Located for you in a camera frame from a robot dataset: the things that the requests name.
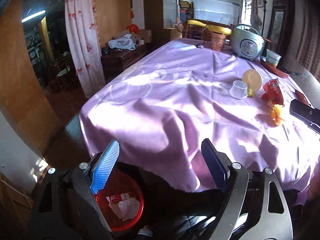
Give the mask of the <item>red snack bag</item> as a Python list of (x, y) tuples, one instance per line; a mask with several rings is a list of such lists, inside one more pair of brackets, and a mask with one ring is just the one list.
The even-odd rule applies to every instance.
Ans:
[(278, 79), (267, 81), (263, 85), (264, 94), (261, 98), (265, 101), (270, 101), (273, 105), (284, 105), (284, 96), (282, 87)]

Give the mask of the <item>red frying pan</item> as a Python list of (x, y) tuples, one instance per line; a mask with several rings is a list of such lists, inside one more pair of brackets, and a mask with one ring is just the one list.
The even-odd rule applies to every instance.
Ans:
[(285, 79), (290, 76), (289, 74), (287, 74), (287, 73), (277, 69), (276, 67), (272, 66), (271, 64), (267, 63), (266, 57), (261, 56), (260, 63), (266, 70), (268, 70), (269, 72), (273, 73), (274, 75), (276, 75), (278, 77)]

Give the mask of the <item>orange noodle cup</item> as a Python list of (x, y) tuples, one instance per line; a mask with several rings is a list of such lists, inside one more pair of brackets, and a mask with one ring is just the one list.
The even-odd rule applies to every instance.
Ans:
[(218, 34), (215, 32), (211, 32), (211, 48), (214, 51), (221, 51), (225, 45), (226, 40), (225, 34)]

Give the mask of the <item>dark wooden cabinet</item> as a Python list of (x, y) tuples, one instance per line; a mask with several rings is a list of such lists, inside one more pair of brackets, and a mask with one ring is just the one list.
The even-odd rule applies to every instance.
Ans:
[(112, 49), (101, 56), (104, 78), (107, 81), (137, 63), (150, 53), (150, 44), (136, 46), (135, 50)]

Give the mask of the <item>standing electric fan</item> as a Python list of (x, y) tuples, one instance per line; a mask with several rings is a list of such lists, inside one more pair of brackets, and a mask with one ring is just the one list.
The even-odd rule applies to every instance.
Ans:
[(251, 15), (251, 26), (257, 31), (262, 30), (263, 22), (258, 14)]

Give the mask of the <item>purple tablecloth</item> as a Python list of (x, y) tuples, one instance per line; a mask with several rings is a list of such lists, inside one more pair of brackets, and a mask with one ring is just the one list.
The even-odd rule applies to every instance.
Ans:
[(304, 204), (319, 137), (289, 113), (298, 85), (292, 78), (279, 79), (284, 123), (277, 126), (262, 91), (241, 100), (229, 94), (247, 70), (256, 70), (263, 82), (274, 75), (229, 48), (216, 52), (196, 45), (190, 39), (163, 45), (84, 104), (79, 119), (89, 155), (114, 139), (121, 162), (152, 172), (175, 189), (201, 192), (215, 187), (201, 154), (202, 141), (209, 139), (249, 170), (271, 168), (281, 187), (298, 190), (297, 204)]

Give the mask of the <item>white sheet backdrop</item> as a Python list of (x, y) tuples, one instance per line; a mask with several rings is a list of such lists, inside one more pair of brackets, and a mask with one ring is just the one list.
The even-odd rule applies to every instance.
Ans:
[(217, 0), (193, 0), (194, 18), (226, 25), (237, 25), (239, 6)]

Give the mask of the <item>beige paper cup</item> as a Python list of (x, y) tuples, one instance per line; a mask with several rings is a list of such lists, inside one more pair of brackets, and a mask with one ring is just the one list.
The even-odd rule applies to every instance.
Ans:
[(242, 81), (247, 84), (248, 89), (253, 90), (253, 92), (257, 92), (262, 85), (262, 79), (260, 74), (254, 70), (249, 69), (245, 71), (242, 76)]

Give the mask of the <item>glass display cabinet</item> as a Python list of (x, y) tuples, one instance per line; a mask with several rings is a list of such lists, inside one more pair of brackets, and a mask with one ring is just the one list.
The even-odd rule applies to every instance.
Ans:
[(163, 27), (173, 28), (177, 25), (177, 0), (163, 0)]

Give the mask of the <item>silver rice cooker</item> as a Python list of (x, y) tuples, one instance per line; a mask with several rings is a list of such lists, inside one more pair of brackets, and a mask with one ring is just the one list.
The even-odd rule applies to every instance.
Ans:
[(238, 56), (249, 61), (257, 59), (264, 46), (264, 39), (259, 31), (250, 25), (239, 24), (231, 34), (231, 49)]

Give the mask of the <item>small yellow trash piece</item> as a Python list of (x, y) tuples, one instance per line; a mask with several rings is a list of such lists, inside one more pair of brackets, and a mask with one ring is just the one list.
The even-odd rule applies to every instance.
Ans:
[(247, 90), (247, 96), (248, 96), (249, 98), (253, 98), (253, 97), (255, 96), (254, 91), (253, 91), (252, 89), (248, 89), (248, 90)]

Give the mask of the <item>white plastic bag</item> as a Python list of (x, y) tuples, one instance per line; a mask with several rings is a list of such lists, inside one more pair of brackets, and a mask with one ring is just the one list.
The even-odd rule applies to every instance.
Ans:
[(108, 41), (111, 49), (135, 50), (135, 43), (131, 38), (131, 34), (125, 34), (123, 37)]

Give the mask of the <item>clear plastic container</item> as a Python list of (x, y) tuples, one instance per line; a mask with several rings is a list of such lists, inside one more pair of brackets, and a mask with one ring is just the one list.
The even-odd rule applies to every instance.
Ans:
[(235, 99), (245, 99), (248, 96), (248, 85), (241, 80), (235, 80), (229, 93)]

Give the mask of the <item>green noodle cup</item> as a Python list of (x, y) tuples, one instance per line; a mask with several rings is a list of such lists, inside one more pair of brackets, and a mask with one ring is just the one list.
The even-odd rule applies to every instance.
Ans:
[(279, 61), (281, 59), (281, 56), (277, 53), (275, 53), (272, 50), (267, 49), (266, 50), (266, 62), (274, 67), (277, 67)]

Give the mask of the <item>red trash basket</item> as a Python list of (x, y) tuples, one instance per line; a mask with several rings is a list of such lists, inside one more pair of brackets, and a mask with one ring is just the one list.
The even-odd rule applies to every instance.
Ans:
[(131, 230), (140, 220), (144, 197), (140, 186), (128, 174), (115, 168), (95, 200), (114, 233)]

